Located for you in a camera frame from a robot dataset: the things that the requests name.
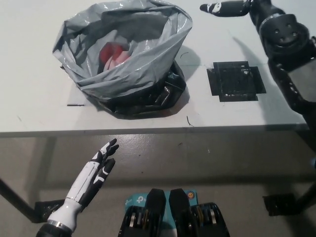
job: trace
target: gray floor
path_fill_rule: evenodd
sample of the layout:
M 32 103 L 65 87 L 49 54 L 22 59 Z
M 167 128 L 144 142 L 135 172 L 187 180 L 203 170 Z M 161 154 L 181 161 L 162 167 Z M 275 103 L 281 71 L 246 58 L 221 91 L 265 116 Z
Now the gray floor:
M 269 217 L 262 196 L 302 194 L 314 153 L 291 132 L 120 135 L 105 186 L 79 216 L 74 237 L 115 237 L 125 199 L 153 187 L 196 189 L 219 205 L 231 237 L 316 236 L 316 207 Z M 113 136 L 0 139 L 0 176 L 29 203 L 64 198 L 84 164 Z M 32 237 L 31 224 L 0 197 L 0 236 Z

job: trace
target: robotic arm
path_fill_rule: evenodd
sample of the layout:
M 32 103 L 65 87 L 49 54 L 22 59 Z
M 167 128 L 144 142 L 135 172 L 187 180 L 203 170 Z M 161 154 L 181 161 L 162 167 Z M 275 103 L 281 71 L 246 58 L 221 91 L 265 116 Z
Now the robotic arm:
M 250 14 L 269 59 L 270 72 L 290 108 L 316 134 L 316 38 L 271 0 L 225 1 L 200 9 L 218 17 Z
M 114 159 L 107 159 L 119 148 L 116 139 L 108 142 L 84 166 L 72 187 L 64 204 L 53 212 L 46 224 L 37 233 L 37 237 L 70 237 L 77 226 L 77 216 L 92 201 L 115 165 Z

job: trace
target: table surface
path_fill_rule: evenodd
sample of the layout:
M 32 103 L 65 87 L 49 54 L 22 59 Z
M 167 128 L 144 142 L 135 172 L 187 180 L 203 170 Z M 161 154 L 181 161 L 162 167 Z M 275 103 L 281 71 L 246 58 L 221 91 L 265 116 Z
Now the table surface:
M 63 21 L 93 0 L 2 0 L 0 7 L 0 136 L 136 134 L 232 130 L 304 129 L 273 81 L 249 15 L 217 18 L 201 12 L 204 0 L 171 0 L 187 11 L 193 28 L 176 60 L 187 92 L 163 118 L 118 119 L 94 106 L 69 107 L 73 81 L 60 69 L 52 47 Z M 274 0 L 316 34 L 315 0 Z M 248 61 L 260 70 L 267 94 L 254 102 L 220 103 L 206 68 L 213 62 Z

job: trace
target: table leg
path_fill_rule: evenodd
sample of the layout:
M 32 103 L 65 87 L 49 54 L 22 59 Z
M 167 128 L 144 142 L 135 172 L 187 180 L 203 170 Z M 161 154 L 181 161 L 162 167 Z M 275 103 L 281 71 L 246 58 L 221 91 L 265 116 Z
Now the table leg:
M 40 213 L 31 208 L 15 191 L 13 191 L 2 179 L 0 179 L 0 195 L 18 209 L 25 217 L 33 223 L 42 222 Z
M 32 180 L 28 180 L 28 185 L 31 185 L 30 192 L 33 197 L 38 198 L 38 187 L 43 185 L 43 181 L 46 180 L 48 168 L 51 164 L 52 153 L 56 144 L 56 137 L 48 137 L 44 143 L 40 143 L 43 146 L 43 152 L 35 152 L 33 157 L 34 163 L 37 163 L 37 172 L 31 170 L 35 176 Z M 0 179 L 0 195 L 3 196 L 8 202 L 10 202 L 17 210 L 19 210 L 26 218 L 32 223 L 46 222 L 50 214 L 57 210 L 63 203 L 64 200 L 53 200 L 53 201 L 38 201 L 35 202 L 35 207 L 32 208 L 27 204 L 16 192 L 11 189 L 2 179 Z

